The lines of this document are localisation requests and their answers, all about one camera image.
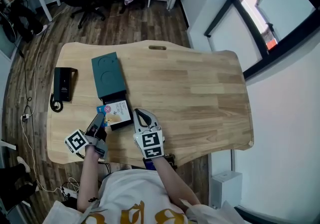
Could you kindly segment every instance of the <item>person's leg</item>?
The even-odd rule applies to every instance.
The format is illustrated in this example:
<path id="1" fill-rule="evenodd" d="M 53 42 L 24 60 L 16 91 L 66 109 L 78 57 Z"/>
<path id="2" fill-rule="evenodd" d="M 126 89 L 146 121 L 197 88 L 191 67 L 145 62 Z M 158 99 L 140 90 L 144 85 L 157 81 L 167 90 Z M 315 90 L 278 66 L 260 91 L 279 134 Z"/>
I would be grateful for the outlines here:
<path id="1" fill-rule="evenodd" d="M 20 2 L 13 2 L 11 8 L 14 8 L 18 16 L 25 17 L 28 20 L 29 28 L 33 30 L 35 34 L 39 34 L 43 30 L 44 26 L 36 19 L 34 13 Z"/>
<path id="2" fill-rule="evenodd" d="M 14 27 L 18 31 L 18 33 L 22 36 L 23 40 L 27 43 L 32 39 L 32 33 L 28 29 L 25 28 L 23 23 L 21 22 L 18 13 L 16 12 L 14 6 L 11 8 L 11 12 L 9 14 L 9 19 L 13 22 Z"/>
<path id="3" fill-rule="evenodd" d="M 6 189 L 6 186 L 14 186 L 18 178 L 25 174 L 26 168 L 23 164 L 18 164 L 14 167 L 0 169 L 0 190 Z"/>
<path id="4" fill-rule="evenodd" d="M 31 172 L 31 169 L 30 169 L 29 165 L 27 165 L 27 163 L 25 162 L 25 160 L 24 160 L 22 157 L 17 156 L 16 159 L 17 159 L 18 163 L 21 163 L 21 164 L 24 165 L 24 168 L 25 168 L 25 170 L 26 170 L 26 173 L 30 173 L 30 172 Z"/>
<path id="5" fill-rule="evenodd" d="M 6 210 L 11 209 L 16 206 L 18 203 L 26 200 L 29 196 L 34 194 L 36 189 L 37 182 L 34 182 L 33 185 L 23 185 L 18 190 L 10 191 L 10 194 L 6 194 L 2 197 L 2 202 Z"/>

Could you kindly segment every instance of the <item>wrist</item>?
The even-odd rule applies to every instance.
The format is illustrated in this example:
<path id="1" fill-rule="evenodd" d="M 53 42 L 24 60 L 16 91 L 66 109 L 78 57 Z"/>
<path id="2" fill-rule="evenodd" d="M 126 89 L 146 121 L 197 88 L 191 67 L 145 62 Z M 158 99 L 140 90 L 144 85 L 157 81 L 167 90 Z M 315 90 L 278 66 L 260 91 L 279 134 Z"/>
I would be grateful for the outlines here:
<path id="1" fill-rule="evenodd" d="M 163 156 L 158 156 L 158 157 L 151 158 L 151 161 L 152 161 L 153 163 L 155 163 L 155 162 L 161 161 L 161 159 L 164 159 Z"/>
<path id="2" fill-rule="evenodd" d="M 95 147 L 92 145 L 88 145 L 85 147 L 86 152 L 85 152 L 85 156 L 98 161 L 100 158 L 100 155 L 95 151 Z"/>

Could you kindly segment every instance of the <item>colorful book cover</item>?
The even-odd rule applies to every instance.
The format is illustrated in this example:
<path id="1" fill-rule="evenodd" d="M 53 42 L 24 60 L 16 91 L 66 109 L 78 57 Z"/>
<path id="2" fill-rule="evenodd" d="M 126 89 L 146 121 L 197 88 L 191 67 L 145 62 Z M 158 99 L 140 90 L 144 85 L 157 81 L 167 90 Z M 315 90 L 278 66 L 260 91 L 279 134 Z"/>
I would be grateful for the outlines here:
<path id="1" fill-rule="evenodd" d="M 104 114 L 104 121 L 101 127 L 107 127 L 113 124 L 131 120 L 125 100 L 98 106 L 96 109 L 98 113 Z"/>

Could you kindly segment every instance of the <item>dark green box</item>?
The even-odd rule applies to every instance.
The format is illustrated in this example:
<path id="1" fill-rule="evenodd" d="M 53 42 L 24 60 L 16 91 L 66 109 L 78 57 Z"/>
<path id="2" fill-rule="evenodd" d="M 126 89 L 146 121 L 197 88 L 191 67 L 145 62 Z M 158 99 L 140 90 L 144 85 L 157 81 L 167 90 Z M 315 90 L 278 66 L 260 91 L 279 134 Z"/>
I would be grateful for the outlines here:
<path id="1" fill-rule="evenodd" d="M 92 58 L 92 69 L 100 99 L 112 98 L 113 94 L 126 94 L 125 80 L 116 52 Z"/>

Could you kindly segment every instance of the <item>black pants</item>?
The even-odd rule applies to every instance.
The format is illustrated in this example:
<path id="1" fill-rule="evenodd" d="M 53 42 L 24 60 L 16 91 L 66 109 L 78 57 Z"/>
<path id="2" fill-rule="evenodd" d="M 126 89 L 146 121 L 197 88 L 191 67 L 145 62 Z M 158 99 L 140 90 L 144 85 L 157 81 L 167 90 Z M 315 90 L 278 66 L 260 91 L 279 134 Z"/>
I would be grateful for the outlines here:
<path id="1" fill-rule="evenodd" d="M 26 42 L 29 42 L 32 39 L 31 30 L 33 30 L 35 34 L 42 31 L 43 25 L 36 19 L 34 13 L 25 7 L 22 2 L 17 0 L 14 1 L 11 4 L 10 10 L 9 18 Z M 28 20 L 28 29 L 25 28 L 19 17 L 25 17 Z"/>
<path id="2" fill-rule="evenodd" d="M 19 189 L 14 186 L 14 183 L 25 175 L 25 170 L 25 166 L 21 163 L 14 167 L 0 169 L 0 197 L 6 210 L 11 209 L 35 192 L 37 182 L 34 182 L 33 185 L 23 185 Z"/>

